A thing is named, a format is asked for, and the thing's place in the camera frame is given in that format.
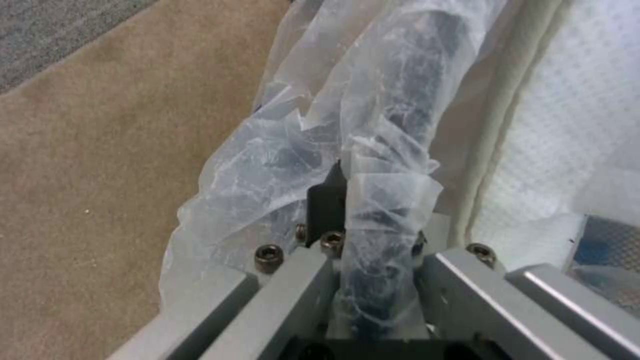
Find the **clear plastic bag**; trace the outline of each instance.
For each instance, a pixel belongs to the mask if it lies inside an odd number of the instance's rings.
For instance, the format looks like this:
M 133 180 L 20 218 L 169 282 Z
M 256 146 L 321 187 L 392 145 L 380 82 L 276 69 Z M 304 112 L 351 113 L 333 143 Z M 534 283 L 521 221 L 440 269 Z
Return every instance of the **clear plastic bag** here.
M 336 334 L 426 335 L 410 250 L 442 189 L 429 145 L 505 0 L 309 1 L 278 32 L 259 109 L 179 210 L 163 305 L 213 263 L 253 271 L 261 243 L 291 250 L 306 190 L 340 158 L 348 196 Z M 283 40 L 290 26 L 306 29 L 294 45 Z

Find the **beige carpet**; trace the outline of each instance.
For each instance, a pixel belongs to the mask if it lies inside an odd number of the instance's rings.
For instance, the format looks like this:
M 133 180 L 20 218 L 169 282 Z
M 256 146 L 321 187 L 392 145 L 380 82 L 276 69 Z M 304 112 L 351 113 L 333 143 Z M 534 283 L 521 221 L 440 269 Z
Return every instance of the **beige carpet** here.
M 0 358 L 103 358 L 157 313 L 176 210 L 287 5 L 160 0 L 0 97 Z

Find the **gray metal bar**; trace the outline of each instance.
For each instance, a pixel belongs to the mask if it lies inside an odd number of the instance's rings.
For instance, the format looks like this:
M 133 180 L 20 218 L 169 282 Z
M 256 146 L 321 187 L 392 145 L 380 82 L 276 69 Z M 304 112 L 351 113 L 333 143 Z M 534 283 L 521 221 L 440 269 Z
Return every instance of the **gray metal bar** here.
M 426 257 L 416 285 L 441 338 L 488 338 L 514 359 L 606 358 L 463 249 Z
M 298 248 L 201 359 L 276 359 L 293 336 L 311 336 L 337 288 L 321 252 Z
M 254 276 L 218 265 L 109 359 L 197 358 L 257 291 Z
M 606 355 L 640 359 L 640 321 L 554 267 L 527 267 L 506 279 Z

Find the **gray carpet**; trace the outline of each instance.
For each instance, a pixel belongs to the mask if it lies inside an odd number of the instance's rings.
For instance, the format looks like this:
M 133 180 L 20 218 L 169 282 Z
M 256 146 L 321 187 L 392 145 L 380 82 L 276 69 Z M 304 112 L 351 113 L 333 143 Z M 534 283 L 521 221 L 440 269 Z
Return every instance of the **gray carpet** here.
M 155 0 L 2 0 L 0 93 L 21 84 Z

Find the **white padded fabric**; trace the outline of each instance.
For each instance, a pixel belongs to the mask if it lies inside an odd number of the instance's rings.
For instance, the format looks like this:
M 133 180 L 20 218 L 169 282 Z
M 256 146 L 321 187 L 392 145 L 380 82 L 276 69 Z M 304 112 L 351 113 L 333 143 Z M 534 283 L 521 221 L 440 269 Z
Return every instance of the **white padded fabric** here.
M 549 33 L 511 100 L 467 227 L 508 270 L 562 266 L 585 213 L 640 219 L 640 177 L 626 165 L 640 156 L 629 145 L 640 142 L 640 1 L 565 1 Z

